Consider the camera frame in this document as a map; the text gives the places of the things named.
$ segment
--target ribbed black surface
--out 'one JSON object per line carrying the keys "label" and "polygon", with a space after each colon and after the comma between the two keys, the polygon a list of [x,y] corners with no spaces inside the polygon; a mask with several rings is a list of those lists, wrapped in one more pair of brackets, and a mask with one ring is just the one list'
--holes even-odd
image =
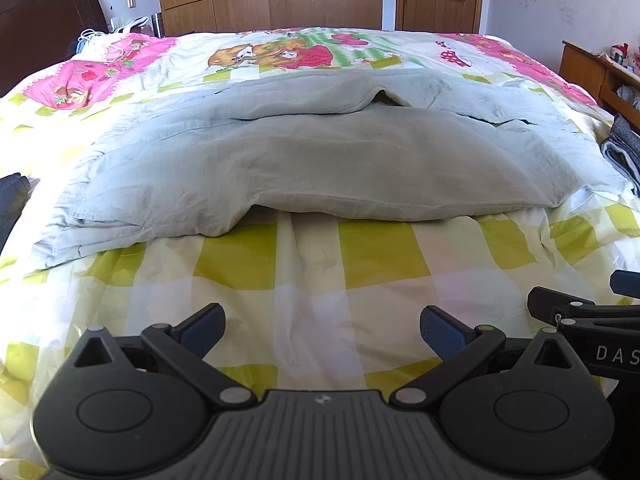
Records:
{"label": "ribbed black surface", "polygon": [[442,479],[421,413],[388,409],[376,392],[271,392],[248,412],[225,413],[205,478],[230,480]]}

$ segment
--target cartoon print bedding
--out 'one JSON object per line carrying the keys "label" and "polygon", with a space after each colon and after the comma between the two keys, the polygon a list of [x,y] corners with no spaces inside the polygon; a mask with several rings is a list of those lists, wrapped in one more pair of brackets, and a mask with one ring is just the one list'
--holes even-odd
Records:
{"label": "cartoon print bedding", "polygon": [[255,209],[219,238],[160,238],[26,272],[78,157],[141,104],[291,71],[420,67],[545,94],[576,142],[595,142],[610,127],[584,91],[506,42],[417,32],[115,34],[0,99],[0,176],[40,180],[0,256],[0,476],[33,480],[44,471],[30,416],[89,325],[130,335],[217,301],[227,329],[206,360],[257,394],[386,395],[438,363],[418,330],[425,304],[470,326],[529,336],[537,324],[525,301],[537,285],[630,303],[608,287],[613,270],[640,270],[640,206],[630,191],[581,189],[554,210],[414,224]]}

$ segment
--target wooden headboard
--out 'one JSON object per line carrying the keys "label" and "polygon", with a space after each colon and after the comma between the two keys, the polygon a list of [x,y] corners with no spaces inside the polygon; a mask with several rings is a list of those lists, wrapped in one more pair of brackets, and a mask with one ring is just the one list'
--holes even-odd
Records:
{"label": "wooden headboard", "polygon": [[108,31],[98,0],[0,0],[0,96],[66,59],[86,28]]}

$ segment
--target folded clothes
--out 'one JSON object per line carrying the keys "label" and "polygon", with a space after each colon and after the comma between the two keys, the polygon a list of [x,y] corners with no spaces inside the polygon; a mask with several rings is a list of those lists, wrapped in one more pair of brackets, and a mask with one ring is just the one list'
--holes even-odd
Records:
{"label": "folded clothes", "polygon": [[616,115],[611,135],[600,149],[604,158],[634,183],[634,194],[640,197],[640,137],[622,115]]}
{"label": "folded clothes", "polygon": [[640,110],[640,90],[623,85],[618,88],[618,96],[633,105],[636,110]]}
{"label": "folded clothes", "polygon": [[14,173],[0,178],[0,253],[27,203],[29,179]]}

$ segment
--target gray cloth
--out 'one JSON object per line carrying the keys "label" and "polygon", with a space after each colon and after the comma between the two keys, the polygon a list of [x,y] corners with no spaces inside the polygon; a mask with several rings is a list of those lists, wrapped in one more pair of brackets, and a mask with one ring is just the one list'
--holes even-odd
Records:
{"label": "gray cloth", "polygon": [[611,135],[600,149],[604,158],[634,184],[634,194],[640,196],[640,137],[622,115],[616,115]]}
{"label": "gray cloth", "polygon": [[[585,183],[525,123],[450,111],[534,121],[554,113],[546,96],[441,76],[269,78],[106,135],[82,157],[36,262],[218,236],[253,205],[420,221],[555,207]],[[372,104],[381,91],[404,106]]]}
{"label": "gray cloth", "polygon": [[0,253],[22,214],[30,188],[29,179],[20,173],[0,178]]}
{"label": "gray cloth", "polygon": [[636,110],[640,110],[640,90],[632,86],[622,85],[618,88],[617,94],[618,97],[633,105]]}

